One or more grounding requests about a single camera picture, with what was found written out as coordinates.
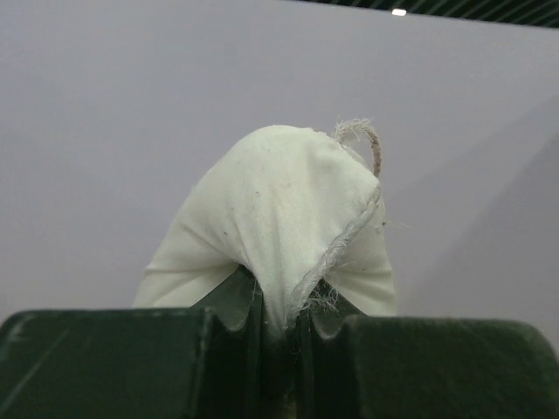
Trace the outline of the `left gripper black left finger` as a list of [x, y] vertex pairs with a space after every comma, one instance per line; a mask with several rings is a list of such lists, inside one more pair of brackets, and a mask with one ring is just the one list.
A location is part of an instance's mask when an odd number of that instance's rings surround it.
[[16, 313], [1, 327], [1, 415], [257, 418], [262, 314], [242, 267], [190, 308]]

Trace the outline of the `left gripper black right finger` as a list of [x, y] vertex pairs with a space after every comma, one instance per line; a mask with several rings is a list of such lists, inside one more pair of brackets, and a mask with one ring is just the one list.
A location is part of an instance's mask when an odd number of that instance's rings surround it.
[[320, 283], [295, 335], [300, 418], [558, 416], [558, 359], [526, 323], [370, 317]]

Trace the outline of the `white pillow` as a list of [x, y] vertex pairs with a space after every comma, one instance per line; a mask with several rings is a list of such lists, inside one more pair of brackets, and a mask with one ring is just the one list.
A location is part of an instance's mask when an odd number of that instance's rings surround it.
[[333, 134], [288, 125], [248, 134], [191, 190], [135, 306], [193, 306], [242, 266], [258, 281], [275, 336], [321, 280], [362, 313], [394, 315], [381, 161], [366, 120]]

